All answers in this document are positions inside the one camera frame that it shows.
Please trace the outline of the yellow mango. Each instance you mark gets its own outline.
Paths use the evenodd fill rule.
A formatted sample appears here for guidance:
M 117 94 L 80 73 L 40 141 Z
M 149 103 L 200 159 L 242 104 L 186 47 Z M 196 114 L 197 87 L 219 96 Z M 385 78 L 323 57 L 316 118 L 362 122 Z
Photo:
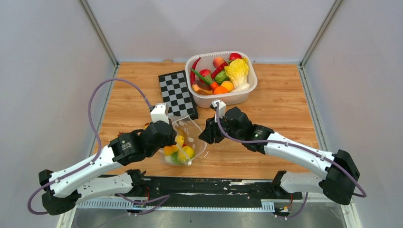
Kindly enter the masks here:
M 171 156 L 175 152 L 178 152 L 178 150 L 179 150 L 179 148 L 177 147 L 177 145 L 166 146 L 163 149 L 163 153 L 164 153 L 165 156 Z

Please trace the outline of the clear dotted zip bag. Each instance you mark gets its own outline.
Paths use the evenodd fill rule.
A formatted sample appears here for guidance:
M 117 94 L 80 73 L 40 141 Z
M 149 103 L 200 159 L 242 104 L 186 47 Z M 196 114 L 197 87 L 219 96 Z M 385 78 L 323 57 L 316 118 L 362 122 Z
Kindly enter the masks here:
M 198 136 L 202 133 L 202 129 L 189 116 L 172 116 L 170 117 L 170 120 L 172 121 L 173 129 L 177 132 L 175 142 L 179 150 L 181 150 L 184 146 L 190 146 L 195 151 L 195 157 L 188 163 L 182 163 L 178 161 L 178 152 L 175 152 L 171 156 L 165 156 L 162 148 L 159 151 L 160 162 L 162 164 L 171 166 L 190 166 L 192 165 L 193 160 L 201 155 L 207 147 L 207 143 L 198 138 Z

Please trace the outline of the pink peach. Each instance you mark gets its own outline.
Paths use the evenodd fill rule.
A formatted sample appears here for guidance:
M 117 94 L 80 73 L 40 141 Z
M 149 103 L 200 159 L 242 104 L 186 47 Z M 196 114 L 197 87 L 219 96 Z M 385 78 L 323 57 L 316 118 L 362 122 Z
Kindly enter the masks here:
M 225 62 L 225 59 L 223 57 L 215 57 L 212 61 L 212 64 L 215 69 L 219 68 L 223 63 Z

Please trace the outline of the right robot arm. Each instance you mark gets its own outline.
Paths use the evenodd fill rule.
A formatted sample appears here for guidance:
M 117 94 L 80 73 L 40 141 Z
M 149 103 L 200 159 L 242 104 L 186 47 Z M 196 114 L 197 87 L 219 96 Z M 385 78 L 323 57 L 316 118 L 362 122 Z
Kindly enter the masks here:
M 344 150 L 327 152 L 297 143 L 268 127 L 253 124 L 238 107 L 225 114 L 219 111 L 207 119 L 199 135 L 208 144 L 220 143 L 224 138 L 241 143 L 252 152 L 277 156 L 309 170 L 306 173 L 278 171 L 271 185 L 272 194 L 277 198 L 295 192 L 315 192 L 335 203 L 348 205 L 354 195 L 366 197 L 364 192 L 354 192 L 362 189 L 358 185 L 360 172 Z

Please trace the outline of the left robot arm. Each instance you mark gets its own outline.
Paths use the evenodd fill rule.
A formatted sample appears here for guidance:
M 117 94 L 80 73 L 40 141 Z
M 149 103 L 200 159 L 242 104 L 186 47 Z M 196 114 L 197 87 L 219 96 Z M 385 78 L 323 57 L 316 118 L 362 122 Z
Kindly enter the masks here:
M 42 205 L 47 214 L 59 215 L 83 201 L 106 195 L 145 192 L 144 172 L 128 170 L 103 178 L 111 170 L 153 157 L 158 150 L 176 145 L 178 133 L 170 123 L 157 121 L 145 129 L 120 133 L 97 154 L 61 171 L 43 170 L 38 174 L 44 188 Z

